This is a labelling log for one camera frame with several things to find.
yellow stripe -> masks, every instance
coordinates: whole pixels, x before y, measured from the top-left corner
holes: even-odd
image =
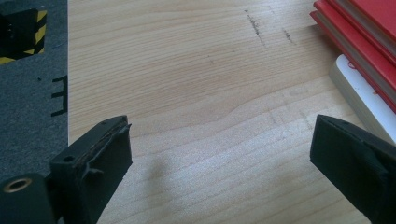
[[[43,19],[45,16],[47,15],[47,11],[38,11],[38,15],[37,15],[37,21],[41,21],[41,19]]]
[[[38,41],[40,41],[43,38],[43,36],[46,34],[46,27],[47,27],[47,25],[44,25],[37,31],[37,33],[35,33],[35,42],[36,43],[38,43]]]
[[[26,50],[25,53],[33,54],[33,53],[35,53],[35,50],[34,49],[29,49],[29,50]]]
[[[13,60],[13,59],[10,59],[10,58],[6,58],[6,57],[1,57],[0,58],[0,64],[3,64],[3,63],[10,63],[10,62],[14,62],[15,60]]]

black plastic part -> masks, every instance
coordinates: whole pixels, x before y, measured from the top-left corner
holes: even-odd
[[[96,223],[132,164],[126,116],[94,126],[50,162],[51,173],[0,184],[0,223]]]
[[[0,223],[56,223],[41,175],[16,176],[0,188]]]
[[[97,124],[50,162],[66,223],[96,223],[132,164],[126,117]]]
[[[373,223],[396,223],[396,147],[318,115],[311,161]]]
[[[0,57],[35,48],[38,10],[29,9],[0,17]]]

black mark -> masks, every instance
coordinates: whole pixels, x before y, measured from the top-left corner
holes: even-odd
[[[249,20],[250,23],[251,23],[251,26],[253,26],[253,29],[254,29],[254,31],[256,32],[256,35],[259,35],[259,34],[260,34],[260,32],[259,32],[259,24],[257,24],[257,22],[254,21],[254,20],[250,17],[250,15],[247,14],[247,17],[248,17],[248,20]]]
[[[264,41],[262,40],[262,37],[260,36],[260,31],[259,31],[259,24],[254,21],[254,19],[248,14],[248,10],[246,9],[245,12],[247,13],[247,18],[251,23],[251,26],[254,29],[254,32],[256,33],[257,37],[260,39],[260,42],[262,43],[263,46],[265,46]]]
[[[284,28],[282,28],[283,34],[285,34],[286,38],[290,41],[290,43],[295,44],[294,41],[291,39],[291,35],[289,34],[288,31],[286,31]]]
[[[62,83],[64,84],[64,89],[63,91],[53,93],[52,98],[63,97],[63,108],[62,110],[52,113],[50,115],[51,117],[59,116],[67,112],[67,76],[58,77],[52,80],[52,82],[60,82],[60,81],[62,81]]]

light wood surface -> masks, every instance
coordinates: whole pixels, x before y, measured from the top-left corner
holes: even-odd
[[[127,115],[134,164],[99,223],[369,223],[309,161],[360,121],[313,0],[70,0],[69,141]]]

gray foam mat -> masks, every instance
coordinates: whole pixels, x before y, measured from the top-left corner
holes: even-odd
[[[45,51],[0,64],[0,180],[47,175],[50,159],[67,147],[67,106],[52,95],[67,77],[67,1],[0,0],[2,15],[29,8],[47,10]]]

